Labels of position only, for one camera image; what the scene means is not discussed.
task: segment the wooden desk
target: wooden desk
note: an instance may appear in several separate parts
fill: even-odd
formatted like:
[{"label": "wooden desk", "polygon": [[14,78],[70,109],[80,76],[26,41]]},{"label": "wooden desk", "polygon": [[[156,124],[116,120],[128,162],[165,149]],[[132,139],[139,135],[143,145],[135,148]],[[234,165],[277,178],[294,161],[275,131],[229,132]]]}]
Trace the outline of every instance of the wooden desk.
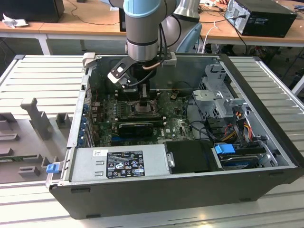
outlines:
[{"label": "wooden desk", "polygon": [[40,33],[46,34],[77,34],[77,35],[106,35],[125,36],[125,32],[119,31],[119,12],[110,11],[110,6],[99,0],[87,0],[85,3],[77,3],[76,0],[63,0],[65,12],[58,23],[44,23]]},{"label": "wooden desk", "polygon": [[[295,1],[280,0],[281,5],[288,6],[291,10],[294,9],[294,4],[301,4]],[[216,12],[203,12],[200,15],[200,21],[215,21],[224,19]],[[201,35],[206,36],[206,33],[213,23],[202,23],[203,29]],[[214,28],[208,35],[208,43],[215,44],[243,44],[238,37],[235,29],[228,21],[216,23],[219,29]],[[304,46],[304,19],[296,19],[289,29],[285,38],[272,38],[272,37],[249,37],[242,36],[242,39],[248,45],[263,45],[263,46],[283,46],[283,47],[303,47]]]},{"label": "wooden desk", "polygon": [[[125,40],[125,32],[119,31],[119,13],[110,11],[110,6],[99,0],[87,0],[85,3],[77,3],[76,0],[63,0],[65,12],[58,23],[29,22],[30,26],[12,29],[0,24],[0,37],[36,38],[40,42],[44,55],[51,55],[48,39],[79,39],[79,40]],[[282,5],[293,9],[294,1],[280,0]],[[114,25],[94,25],[82,22],[80,19],[90,23],[103,23]],[[203,12],[200,21],[221,20],[223,17],[216,12]],[[213,23],[202,23],[201,35],[206,36]],[[219,29],[213,29],[208,35],[208,43],[217,44],[240,44],[232,25],[227,21],[217,23]],[[304,46],[304,19],[296,19],[285,38],[265,38],[243,36],[248,45],[303,47]]]}]

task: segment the black box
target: black box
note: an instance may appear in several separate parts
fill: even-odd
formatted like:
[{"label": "black box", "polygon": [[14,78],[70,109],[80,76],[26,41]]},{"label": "black box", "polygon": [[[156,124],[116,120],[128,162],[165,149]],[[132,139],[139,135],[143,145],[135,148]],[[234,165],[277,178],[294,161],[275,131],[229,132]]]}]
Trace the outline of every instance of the black box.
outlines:
[{"label": "black box", "polygon": [[230,0],[225,18],[243,36],[284,38],[297,14],[271,0]]},{"label": "black box", "polygon": [[3,15],[13,19],[56,23],[65,8],[62,0],[1,0],[0,18]]}]

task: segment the blue latch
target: blue latch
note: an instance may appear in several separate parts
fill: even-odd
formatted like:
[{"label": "blue latch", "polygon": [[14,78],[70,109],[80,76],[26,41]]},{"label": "blue latch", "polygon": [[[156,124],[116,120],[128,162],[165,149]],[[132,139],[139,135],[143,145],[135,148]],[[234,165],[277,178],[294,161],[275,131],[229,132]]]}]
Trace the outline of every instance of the blue latch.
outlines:
[{"label": "blue latch", "polygon": [[214,147],[217,154],[226,154],[226,153],[235,153],[234,147],[232,144],[218,144]]},{"label": "blue latch", "polygon": [[47,165],[47,173],[59,173],[59,164]]}]

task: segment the slotted metal surface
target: slotted metal surface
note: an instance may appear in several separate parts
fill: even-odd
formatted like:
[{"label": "slotted metal surface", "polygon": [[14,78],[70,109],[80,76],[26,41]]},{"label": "slotted metal surface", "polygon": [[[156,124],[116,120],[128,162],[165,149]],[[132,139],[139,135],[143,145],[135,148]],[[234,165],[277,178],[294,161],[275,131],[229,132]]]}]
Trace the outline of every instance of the slotted metal surface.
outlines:
[{"label": "slotted metal surface", "polygon": [[[304,154],[303,104],[262,61],[256,61],[252,57],[230,59],[298,150]],[[242,97],[235,84],[232,83],[231,86]]]},{"label": "slotted metal surface", "polygon": [[20,108],[24,98],[37,98],[37,108],[49,118],[73,116],[85,72],[82,56],[25,56],[0,80],[0,112],[28,118]]},{"label": "slotted metal surface", "polygon": [[0,225],[10,228],[302,228],[304,178],[256,202],[85,220],[72,219],[43,183],[0,187],[0,213]]}]

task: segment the power supply label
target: power supply label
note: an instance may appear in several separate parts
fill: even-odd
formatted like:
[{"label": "power supply label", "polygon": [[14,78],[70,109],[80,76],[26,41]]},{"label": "power supply label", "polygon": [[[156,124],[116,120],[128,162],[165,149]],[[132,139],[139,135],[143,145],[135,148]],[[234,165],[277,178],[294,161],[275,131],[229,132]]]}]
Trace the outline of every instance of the power supply label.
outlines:
[{"label": "power supply label", "polygon": [[109,179],[144,176],[143,151],[109,152],[106,165]]}]

